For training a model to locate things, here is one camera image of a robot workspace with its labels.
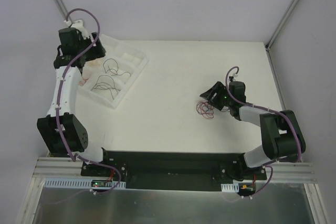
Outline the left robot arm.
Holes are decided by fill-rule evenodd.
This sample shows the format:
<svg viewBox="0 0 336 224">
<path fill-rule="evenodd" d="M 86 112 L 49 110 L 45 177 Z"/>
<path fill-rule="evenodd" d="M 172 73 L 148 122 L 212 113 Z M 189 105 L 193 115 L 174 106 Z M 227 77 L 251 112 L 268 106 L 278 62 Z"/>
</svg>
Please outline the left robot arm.
<svg viewBox="0 0 336 224">
<path fill-rule="evenodd" d="M 75 160 L 88 147 L 87 130 L 75 116 L 77 89 L 86 62 L 103 58 L 106 51 L 98 33 L 87 32 L 83 25 L 71 24 L 58 34 L 54 96 L 37 128 L 50 153 Z"/>
</svg>

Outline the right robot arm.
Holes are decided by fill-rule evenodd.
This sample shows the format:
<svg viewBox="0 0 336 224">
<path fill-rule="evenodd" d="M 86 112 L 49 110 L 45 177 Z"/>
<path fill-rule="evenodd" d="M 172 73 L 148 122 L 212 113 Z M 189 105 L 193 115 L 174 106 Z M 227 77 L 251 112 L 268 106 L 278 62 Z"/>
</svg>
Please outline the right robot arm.
<svg viewBox="0 0 336 224">
<path fill-rule="evenodd" d="M 273 161 L 292 162 L 301 160 L 306 151 L 295 113 L 292 110 L 274 111 L 246 102 L 246 86 L 240 81 L 224 85 L 216 82 L 209 90 L 200 94 L 212 107 L 228 108 L 235 119 L 260 127 L 261 145 L 243 154 L 243 162 L 236 166 L 236 173 L 248 179 L 255 168 Z"/>
</svg>

